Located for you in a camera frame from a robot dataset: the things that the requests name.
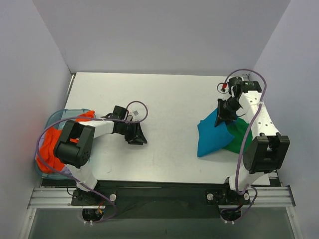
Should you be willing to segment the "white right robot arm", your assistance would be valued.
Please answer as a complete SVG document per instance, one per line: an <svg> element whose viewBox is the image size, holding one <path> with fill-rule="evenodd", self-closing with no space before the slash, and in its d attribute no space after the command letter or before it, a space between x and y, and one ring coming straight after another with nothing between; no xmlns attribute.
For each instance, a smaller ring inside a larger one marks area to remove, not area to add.
<svg viewBox="0 0 319 239"><path fill-rule="evenodd" d="M231 124L237 112L243 110L248 122L241 143L235 175L229 177L229 186L221 190L221 199L233 203L239 195L260 177L281 168L290 140L275 127L264 104L266 87L257 81L228 76L221 88L228 99L218 99L215 126Z"/></svg>

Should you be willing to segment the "teal blue t shirt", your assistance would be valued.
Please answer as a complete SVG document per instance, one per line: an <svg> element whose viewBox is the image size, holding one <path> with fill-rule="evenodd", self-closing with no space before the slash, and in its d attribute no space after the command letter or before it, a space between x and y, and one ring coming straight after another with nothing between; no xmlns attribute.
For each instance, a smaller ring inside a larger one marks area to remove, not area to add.
<svg viewBox="0 0 319 239"><path fill-rule="evenodd" d="M197 125L199 139L197 157L204 157L229 145L235 138L227 129L225 122L215 126L217 109Z"/></svg>

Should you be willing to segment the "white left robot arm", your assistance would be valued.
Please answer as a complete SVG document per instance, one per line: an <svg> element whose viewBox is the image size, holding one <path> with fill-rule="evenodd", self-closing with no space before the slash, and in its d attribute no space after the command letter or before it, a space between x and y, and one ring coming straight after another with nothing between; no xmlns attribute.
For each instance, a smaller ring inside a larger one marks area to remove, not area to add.
<svg viewBox="0 0 319 239"><path fill-rule="evenodd" d="M146 114L140 120L135 119L138 115L136 111L121 106L115 106L111 113L89 121L66 119L53 154L70 172L67 174L61 171L60 174L76 182L78 199L95 205L104 198L97 190L98 180L89 165L93 140L107 134L120 134L128 144L147 144L141 128L141 122L149 114L147 107L145 110Z"/></svg>

